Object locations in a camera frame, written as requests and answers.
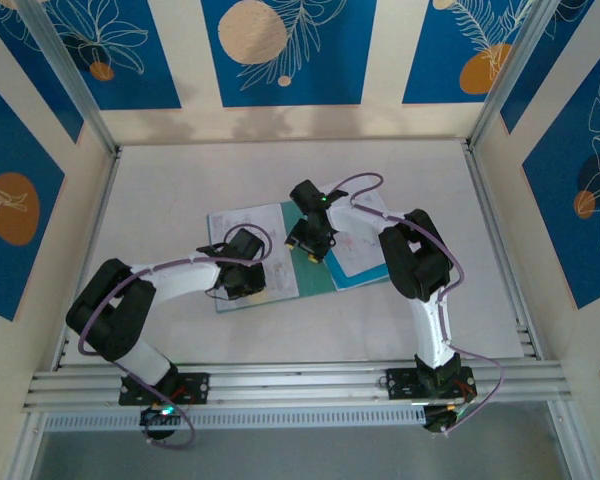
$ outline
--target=vent grille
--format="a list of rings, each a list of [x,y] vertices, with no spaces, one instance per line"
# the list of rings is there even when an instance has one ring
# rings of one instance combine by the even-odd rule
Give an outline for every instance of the vent grille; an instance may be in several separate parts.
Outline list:
[[[424,409],[418,406],[338,407],[278,409],[204,409],[190,414],[200,430],[248,428],[357,427],[380,425],[421,425]],[[53,413],[47,418],[47,432],[93,432],[138,430],[139,410],[122,412]],[[152,430],[185,429],[174,418],[170,424]]]

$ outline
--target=white table surface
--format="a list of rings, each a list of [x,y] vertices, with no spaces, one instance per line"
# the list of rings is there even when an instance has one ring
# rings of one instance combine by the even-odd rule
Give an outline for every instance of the white table surface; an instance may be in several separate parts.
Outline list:
[[[389,209],[423,208],[463,265],[449,296],[459,347],[523,355],[513,311],[457,140],[370,140],[125,147],[90,265],[157,263],[208,243],[210,213],[283,202],[316,185],[375,171]],[[318,362],[413,358],[407,300],[390,283],[217,314],[202,292],[153,308],[143,338],[175,363]],[[91,364],[71,332],[64,365]]]

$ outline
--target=gray floor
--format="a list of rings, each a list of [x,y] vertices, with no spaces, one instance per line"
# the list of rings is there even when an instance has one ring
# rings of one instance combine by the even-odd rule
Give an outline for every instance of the gray floor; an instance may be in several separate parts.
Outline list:
[[[163,451],[138,433],[45,434],[33,479],[569,478],[545,404],[494,404],[449,438],[420,427],[198,432]]]

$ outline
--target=purple wire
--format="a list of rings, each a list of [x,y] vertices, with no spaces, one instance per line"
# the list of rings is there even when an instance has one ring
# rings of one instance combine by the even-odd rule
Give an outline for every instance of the purple wire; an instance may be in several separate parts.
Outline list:
[[[145,275],[149,275],[150,273],[153,273],[153,272],[160,272],[162,270],[167,270],[169,268],[179,267],[181,265],[187,265],[187,264],[192,264],[192,263],[226,262],[226,263],[238,263],[240,265],[252,267],[252,266],[262,263],[264,260],[266,260],[269,257],[269,255],[271,255],[271,251],[273,250],[273,240],[271,239],[271,236],[262,227],[251,224],[251,223],[242,223],[240,225],[237,225],[236,227],[233,227],[231,230],[229,230],[228,233],[232,232],[233,230],[235,230],[238,227],[252,227],[252,228],[259,230],[260,232],[262,232],[264,234],[265,238],[267,239],[267,243],[269,244],[269,249],[261,258],[259,258],[258,260],[241,260],[241,259],[237,259],[237,258],[227,258],[227,257],[196,257],[193,259],[181,258],[179,260],[172,260],[169,262],[161,263],[159,265],[156,265],[153,268],[145,268],[143,270],[140,270],[139,272],[136,272],[136,273],[128,276],[122,282],[120,282],[118,285],[116,285],[107,294],[107,296],[100,302],[100,304],[96,307],[96,309],[93,311],[93,313],[91,314],[91,317],[89,317],[89,320],[87,321],[86,325],[82,329],[80,338],[78,339],[78,351],[82,355],[86,355],[89,357],[99,356],[99,354],[97,352],[90,352],[88,350],[85,350],[85,348],[84,348],[84,344],[86,342],[87,336],[89,335],[89,331],[93,327],[93,324],[96,322],[98,317],[100,317],[100,315],[102,314],[102,312],[106,308],[106,306],[109,305],[109,302],[111,302],[111,300],[113,300],[113,298],[120,291],[122,291],[127,285],[129,285],[131,282],[133,282],[134,280],[136,280],[138,278],[144,277]],[[129,375],[129,377],[131,377],[135,382],[137,382],[139,385],[141,385],[144,389],[146,389],[147,391],[149,391],[150,393],[152,393],[153,395],[158,397],[163,403],[174,407],[175,410],[178,412],[178,415],[180,415],[184,419],[184,421],[187,422],[187,425],[189,426],[189,431],[191,432],[191,435],[190,435],[189,439],[184,443],[180,443],[180,444],[176,444],[176,445],[168,445],[168,444],[158,443],[158,442],[154,441],[153,439],[149,439],[147,437],[147,440],[150,440],[149,443],[156,447],[164,448],[167,450],[184,450],[184,449],[188,448],[195,439],[195,428],[193,426],[193,423],[191,422],[191,419],[187,415],[187,413],[182,408],[180,408],[178,405],[176,405],[169,397],[160,393],[152,385],[149,385],[148,383],[146,383],[144,380],[142,380],[136,374],[130,372],[129,370],[127,370],[126,368],[124,368],[122,365],[120,365],[119,363],[117,363],[115,361],[111,362],[111,363],[113,363],[116,367],[118,367],[120,370],[122,370],[127,375]]]
[[[469,413],[466,417],[464,417],[461,421],[457,422],[451,428],[445,430],[444,433],[448,434],[448,433],[452,432],[453,430],[455,430],[456,428],[458,428],[460,425],[462,425],[464,422],[469,420],[471,417],[473,417],[476,413],[478,413],[480,410],[482,410],[484,408],[484,406],[491,400],[491,398],[498,392],[498,390],[500,390],[500,387],[504,383],[505,371],[504,371],[504,368],[502,367],[502,365],[500,364],[500,362],[498,362],[497,360],[495,360],[493,358],[485,357],[484,355],[480,355],[478,353],[468,352],[466,350],[458,348],[458,347],[454,346],[450,341],[449,334],[448,334],[446,326],[445,326],[444,309],[442,307],[442,301],[446,298],[446,296],[449,294],[449,292],[451,292],[453,289],[459,287],[462,284],[462,282],[464,282],[466,277],[464,274],[464,270],[463,270],[462,266],[460,265],[460,262],[451,253],[451,251],[447,248],[447,246],[444,243],[442,243],[440,240],[438,240],[438,238],[436,238],[435,235],[428,232],[427,230],[422,228],[420,225],[417,225],[417,224],[407,220],[406,218],[400,218],[400,217],[396,217],[393,215],[389,215],[389,214],[380,212],[379,210],[375,210],[373,208],[367,207],[365,205],[360,205],[360,204],[354,202],[356,197],[358,197],[359,195],[369,192],[371,190],[375,190],[380,185],[382,185],[384,183],[384,177],[382,175],[380,175],[379,173],[372,173],[372,172],[359,173],[357,175],[353,175],[349,178],[346,178],[345,180],[340,182],[338,185],[336,185],[331,190],[331,192],[333,192],[334,190],[337,190],[338,188],[340,188],[347,182],[350,182],[351,180],[354,180],[354,179],[360,178],[360,177],[364,177],[364,176],[376,177],[378,179],[378,183],[376,183],[375,185],[373,185],[371,187],[360,190],[360,191],[354,193],[353,195],[351,195],[351,199],[350,199],[351,206],[353,208],[357,208],[358,210],[362,210],[363,212],[367,212],[372,215],[377,215],[379,217],[382,217],[386,220],[391,220],[393,222],[399,222],[399,223],[402,223],[402,224],[408,226],[409,228],[412,228],[413,230],[417,231],[418,233],[422,234],[425,238],[430,240],[436,247],[438,247],[440,249],[440,251],[442,253],[444,253],[446,255],[446,257],[451,261],[453,266],[458,270],[458,280],[456,280],[454,283],[452,283],[451,285],[446,287],[438,295],[438,316],[440,317],[440,327],[442,330],[442,338],[445,341],[445,343],[447,344],[447,346],[451,350],[458,352],[461,355],[468,355],[473,358],[478,358],[480,360],[486,360],[488,362],[491,362],[496,367],[498,367],[498,371],[500,372],[500,378],[498,379],[498,383],[496,383],[496,386],[493,388],[493,390],[491,390],[491,392],[489,392],[489,394],[484,398],[484,400],[482,400],[471,413]]]

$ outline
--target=purple cable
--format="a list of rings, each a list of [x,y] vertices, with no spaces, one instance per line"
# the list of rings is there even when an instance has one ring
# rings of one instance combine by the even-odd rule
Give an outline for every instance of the purple cable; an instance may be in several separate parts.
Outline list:
[[[360,191],[354,193],[353,195],[351,195],[351,199],[350,199],[351,206],[353,208],[357,208],[358,210],[362,210],[363,212],[367,212],[367,213],[370,213],[372,215],[377,215],[379,217],[382,217],[382,218],[384,218],[386,220],[391,220],[393,222],[399,222],[399,223],[402,223],[402,224],[408,226],[409,228],[412,228],[413,230],[417,231],[418,233],[422,234],[425,238],[427,238],[428,240],[430,240],[436,247],[438,247],[440,249],[440,251],[442,253],[444,253],[445,256],[451,261],[451,263],[453,264],[453,266],[458,270],[458,280],[456,280],[454,283],[452,283],[451,285],[449,285],[448,287],[446,287],[438,295],[438,315],[440,317],[440,327],[441,327],[441,330],[442,330],[442,338],[445,341],[445,343],[447,344],[447,346],[451,350],[453,350],[455,352],[458,352],[459,354],[468,355],[468,356],[473,357],[473,358],[478,358],[480,360],[486,360],[488,362],[491,362],[496,367],[498,367],[498,370],[500,372],[500,378],[498,379],[498,383],[493,388],[493,390],[491,390],[491,392],[489,392],[489,394],[484,398],[484,400],[482,400],[471,413],[469,413],[466,417],[464,417],[461,421],[459,421],[458,423],[456,423],[455,425],[453,425],[451,428],[449,428],[449,429],[447,429],[447,430],[444,431],[445,434],[448,434],[448,433],[452,432],[453,430],[455,430],[456,428],[458,428],[464,422],[466,422],[467,420],[469,420],[471,417],[473,417],[480,410],[482,410],[482,408],[484,408],[484,406],[489,402],[489,400],[491,400],[491,398],[498,392],[498,390],[500,390],[500,387],[504,383],[504,379],[505,379],[504,368],[502,367],[502,365],[497,360],[494,360],[493,358],[485,357],[484,355],[480,355],[478,353],[468,352],[466,350],[462,350],[461,348],[458,348],[458,347],[454,346],[451,343],[450,339],[449,339],[449,334],[447,332],[447,329],[446,329],[446,326],[445,326],[445,321],[444,321],[445,319],[444,319],[444,309],[442,308],[442,301],[446,298],[446,296],[449,294],[449,292],[451,292],[453,289],[455,289],[458,286],[460,286],[462,284],[462,282],[464,282],[464,280],[465,280],[465,274],[464,274],[464,270],[463,270],[462,266],[460,265],[460,262],[451,253],[451,251],[446,247],[446,245],[444,243],[442,243],[438,238],[436,238],[435,235],[433,235],[432,233],[428,232],[427,230],[425,230],[424,228],[422,228],[420,225],[417,225],[417,224],[415,224],[415,223],[413,223],[413,222],[411,222],[411,221],[409,221],[409,220],[407,220],[405,218],[400,218],[400,217],[396,217],[396,216],[393,216],[393,215],[388,215],[386,213],[380,212],[379,210],[375,210],[373,208],[367,207],[365,205],[360,205],[360,204],[354,202],[354,200],[356,199],[356,197],[358,197],[359,195],[361,195],[363,193],[366,193],[366,192],[369,192],[371,190],[374,190],[374,189],[378,188],[380,185],[382,185],[382,183],[384,182],[384,177],[382,175],[380,175],[379,173],[371,173],[371,172],[369,172],[369,173],[359,173],[357,175],[353,175],[353,176],[351,176],[351,177],[343,180],[342,182],[340,182],[338,185],[336,185],[331,190],[331,192],[333,192],[334,190],[337,190],[338,188],[340,188],[341,186],[343,186],[347,182],[350,182],[353,179],[364,177],[364,176],[376,177],[378,179],[378,183],[376,183],[375,185],[373,185],[371,187],[368,187],[368,188],[365,188],[363,190],[360,190]]]
[[[236,225],[231,230],[229,230],[229,232],[227,232],[227,236],[229,235],[229,233],[231,233],[233,230],[235,230],[236,228],[239,228],[239,227],[252,227],[252,228],[259,230],[260,232],[262,232],[264,234],[264,236],[267,239],[267,242],[269,244],[269,249],[261,258],[259,258],[258,260],[241,260],[241,259],[237,259],[237,258],[226,258],[226,257],[197,257],[194,259],[182,258],[179,260],[172,260],[170,262],[161,263],[159,265],[156,265],[153,268],[145,268],[143,270],[140,270],[139,272],[136,272],[136,273],[128,276],[122,282],[120,282],[118,285],[116,285],[113,288],[113,290],[111,290],[107,294],[107,296],[100,302],[100,304],[93,311],[93,313],[91,314],[91,317],[89,317],[89,320],[87,321],[86,325],[82,329],[82,333],[80,334],[80,338],[78,340],[78,351],[82,355],[86,355],[86,356],[90,356],[90,357],[98,356],[97,352],[89,352],[89,351],[85,350],[85,348],[84,348],[84,344],[86,342],[87,336],[89,335],[89,331],[91,330],[91,327],[93,327],[93,324],[96,322],[96,320],[98,319],[100,314],[102,314],[102,311],[106,308],[106,306],[109,304],[109,302],[111,300],[113,300],[113,298],[120,291],[122,291],[127,285],[129,285],[131,282],[133,282],[134,280],[136,280],[138,278],[144,277],[145,275],[149,275],[150,273],[153,273],[153,272],[159,272],[162,270],[167,270],[169,268],[179,267],[181,265],[187,265],[187,264],[192,264],[192,263],[226,262],[226,263],[238,263],[240,265],[252,267],[252,266],[262,263],[264,260],[266,260],[269,257],[269,255],[271,255],[271,251],[273,250],[273,240],[271,240],[271,236],[262,227],[251,224],[251,223],[242,223],[240,225]],[[184,421],[187,422],[187,425],[189,426],[189,431],[191,432],[191,435],[190,435],[189,439],[184,443],[177,444],[177,445],[167,445],[167,444],[163,444],[163,443],[158,443],[158,442],[154,441],[153,439],[149,439],[147,437],[147,440],[149,441],[149,443],[156,447],[164,448],[167,450],[184,450],[184,449],[188,448],[195,439],[195,428],[193,426],[193,423],[191,422],[191,419],[187,415],[187,413],[182,408],[180,408],[178,405],[176,405],[169,397],[160,393],[152,385],[149,385],[148,383],[143,381],[140,377],[138,377],[134,373],[130,372],[129,370],[124,368],[119,363],[117,363],[117,362],[111,362],[111,363],[113,363],[120,370],[122,370],[127,375],[129,375],[129,377],[131,377],[135,382],[137,382],[139,385],[141,385],[144,389],[146,389],[147,391],[149,391],[150,393],[152,393],[153,395],[158,397],[163,403],[174,407],[175,410],[178,412],[178,415],[180,415],[180,417],[183,418]]]

